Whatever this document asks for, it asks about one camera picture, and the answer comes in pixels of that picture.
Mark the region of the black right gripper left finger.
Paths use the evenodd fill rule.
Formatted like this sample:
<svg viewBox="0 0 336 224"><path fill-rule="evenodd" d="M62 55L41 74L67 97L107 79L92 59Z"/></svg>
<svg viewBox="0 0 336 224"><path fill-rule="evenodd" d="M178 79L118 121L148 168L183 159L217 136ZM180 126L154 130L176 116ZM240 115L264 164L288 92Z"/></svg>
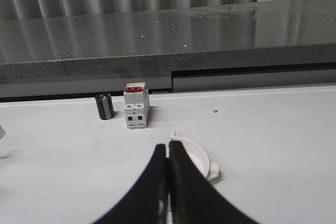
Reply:
<svg viewBox="0 0 336 224"><path fill-rule="evenodd" d="M131 189L95 223L166 223L167 168L166 147L158 144Z"/></svg>

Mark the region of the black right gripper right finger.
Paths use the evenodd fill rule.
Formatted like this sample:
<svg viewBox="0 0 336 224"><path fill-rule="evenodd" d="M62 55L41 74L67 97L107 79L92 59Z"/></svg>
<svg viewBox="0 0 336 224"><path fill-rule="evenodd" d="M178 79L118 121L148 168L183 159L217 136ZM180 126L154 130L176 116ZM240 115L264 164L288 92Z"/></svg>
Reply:
<svg viewBox="0 0 336 224"><path fill-rule="evenodd" d="M201 174L180 141L169 143L173 223L256 223L226 200Z"/></svg>

